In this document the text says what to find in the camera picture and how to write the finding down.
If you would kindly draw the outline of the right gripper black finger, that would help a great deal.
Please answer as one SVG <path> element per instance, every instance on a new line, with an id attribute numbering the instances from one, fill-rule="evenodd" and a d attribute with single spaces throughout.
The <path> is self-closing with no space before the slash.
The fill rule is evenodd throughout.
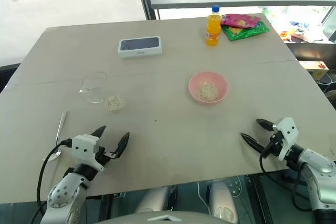
<path id="1" fill-rule="evenodd" d="M 256 119 L 256 122 L 265 130 L 274 132 L 274 123 L 265 119 Z"/>
<path id="2" fill-rule="evenodd" d="M 240 133 L 243 140 L 255 151 L 257 151 L 259 154 L 263 152 L 265 149 L 263 146 L 261 146 L 253 137 L 251 137 L 248 134 Z"/>

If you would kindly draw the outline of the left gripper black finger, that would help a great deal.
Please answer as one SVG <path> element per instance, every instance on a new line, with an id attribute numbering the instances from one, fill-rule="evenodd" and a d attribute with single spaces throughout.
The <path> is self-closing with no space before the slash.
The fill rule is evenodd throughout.
<path id="1" fill-rule="evenodd" d="M 117 149 L 114 151 L 114 158 L 119 158 L 127 147 L 130 137 L 130 132 L 127 132 L 119 141 Z"/>
<path id="2" fill-rule="evenodd" d="M 100 138 L 100 137 L 102 137 L 102 135 L 103 135 L 105 129 L 106 129 L 106 126 L 105 126 L 105 125 L 104 125 L 104 126 L 101 126 L 101 127 L 99 127 L 98 129 L 96 129 L 94 132 L 92 132 L 90 135 L 91 135 L 91 136 L 94 136 L 94 137 L 98 137 L 98 138 Z"/>

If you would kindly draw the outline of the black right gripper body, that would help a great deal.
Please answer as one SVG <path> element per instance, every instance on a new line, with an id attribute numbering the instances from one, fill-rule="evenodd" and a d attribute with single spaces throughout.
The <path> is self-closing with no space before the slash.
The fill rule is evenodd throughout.
<path id="1" fill-rule="evenodd" d="M 270 142 L 262 151 L 262 157 L 268 157 L 269 154 L 278 157 L 282 150 L 282 140 L 284 136 L 281 132 L 276 132 L 270 137 Z"/>

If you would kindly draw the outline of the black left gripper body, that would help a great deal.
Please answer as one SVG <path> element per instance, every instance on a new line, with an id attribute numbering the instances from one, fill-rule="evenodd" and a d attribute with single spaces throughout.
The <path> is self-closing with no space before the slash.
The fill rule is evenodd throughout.
<path id="1" fill-rule="evenodd" d="M 105 165 L 110 162 L 112 159 L 117 158 L 117 151 L 108 152 L 106 149 L 102 146 L 99 146 L 98 152 L 95 154 L 96 161 L 105 167 Z"/>

